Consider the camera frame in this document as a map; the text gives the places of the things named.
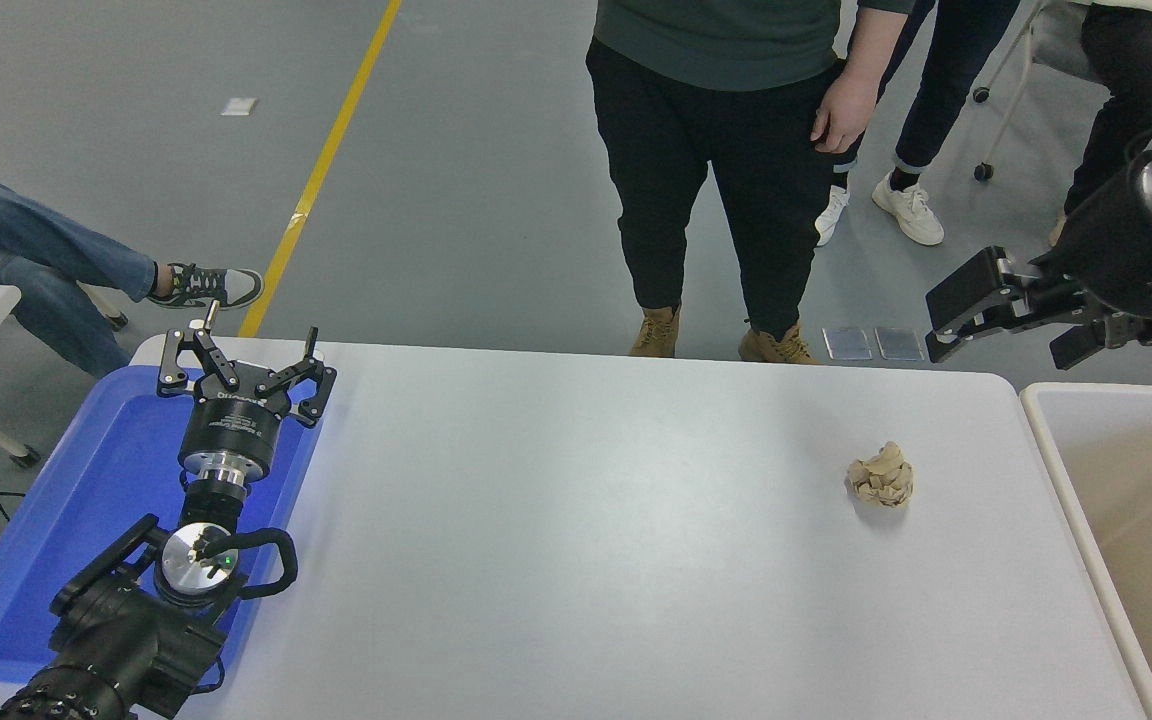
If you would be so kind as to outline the standing person's left hand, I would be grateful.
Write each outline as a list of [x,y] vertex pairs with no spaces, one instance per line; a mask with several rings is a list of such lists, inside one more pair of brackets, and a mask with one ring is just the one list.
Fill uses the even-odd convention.
[[859,141],[873,118],[881,77],[846,70],[832,82],[814,113],[810,135],[814,150],[842,154]]

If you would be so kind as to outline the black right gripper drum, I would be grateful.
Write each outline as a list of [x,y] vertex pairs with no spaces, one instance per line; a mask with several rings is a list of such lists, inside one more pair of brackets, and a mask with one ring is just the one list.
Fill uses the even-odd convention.
[[1107,306],[1152,319],[1152,160],[1126,165],[1084,200],[1041,265]]

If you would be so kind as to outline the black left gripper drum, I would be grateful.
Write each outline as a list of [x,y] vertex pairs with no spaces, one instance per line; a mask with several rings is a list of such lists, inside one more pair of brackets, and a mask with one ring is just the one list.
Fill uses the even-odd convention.
[[237,468],[248,477],[270,473],[282,419],[291,411],[291,397],[279,389],[270,397],[195,386],[195,406],[179,450],[179,464],[200,475],[205,462],[221,455],[238,457]]

